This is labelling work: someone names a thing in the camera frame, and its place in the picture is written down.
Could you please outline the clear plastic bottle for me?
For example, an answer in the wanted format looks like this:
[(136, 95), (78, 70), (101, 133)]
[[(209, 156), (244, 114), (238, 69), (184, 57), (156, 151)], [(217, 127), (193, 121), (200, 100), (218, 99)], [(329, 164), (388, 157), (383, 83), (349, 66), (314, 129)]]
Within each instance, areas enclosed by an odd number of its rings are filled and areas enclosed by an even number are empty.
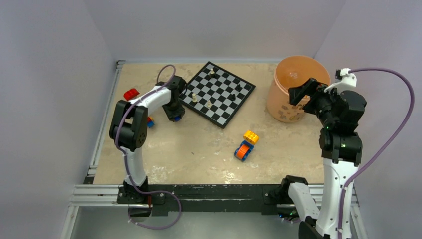
[(297, 81), (300, 78), (300, 74), (296, 70), (292, 70), (286, 73), (287, 81)]

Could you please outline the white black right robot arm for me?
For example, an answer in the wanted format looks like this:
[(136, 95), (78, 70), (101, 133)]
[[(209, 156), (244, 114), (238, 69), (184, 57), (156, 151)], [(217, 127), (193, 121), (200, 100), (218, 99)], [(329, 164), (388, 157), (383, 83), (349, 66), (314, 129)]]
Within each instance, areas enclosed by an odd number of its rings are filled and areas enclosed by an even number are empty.
[(322, 124), (319, 145), (324, 166), (322, 203), (317, 206), (307, 181), (288, 175), (282, 180), (280, 198), (293, 202), (300, 218), (301, 239), (349, 239), (353, 179), (361, 163), (363, 144), (355, 131), (367, 102), (345, 81), (326, 85), (309, 78), (301, 86), (289, 88), (293, 106), (309, 96), (303, 106)]

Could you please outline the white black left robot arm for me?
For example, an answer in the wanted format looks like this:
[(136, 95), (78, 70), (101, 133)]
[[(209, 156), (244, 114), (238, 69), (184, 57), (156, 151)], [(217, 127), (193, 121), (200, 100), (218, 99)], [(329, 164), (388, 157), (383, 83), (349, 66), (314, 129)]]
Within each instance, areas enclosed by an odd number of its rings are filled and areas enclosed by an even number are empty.
[(147, 175), (143, 168), (142, 146), (146, 142), (148, 117), (162, 107), (168, 120), (178, 122), (182, 119), (183, 108), (179, 94), (184, 90), (186, 81), (173, 76), (168, 82), (158, 82), (152, 90), (132, 101), (117, 102), (109, 136), (123, 154), (126, 170), (123, 188), (130, 199), (141, 204), (148, 199)]

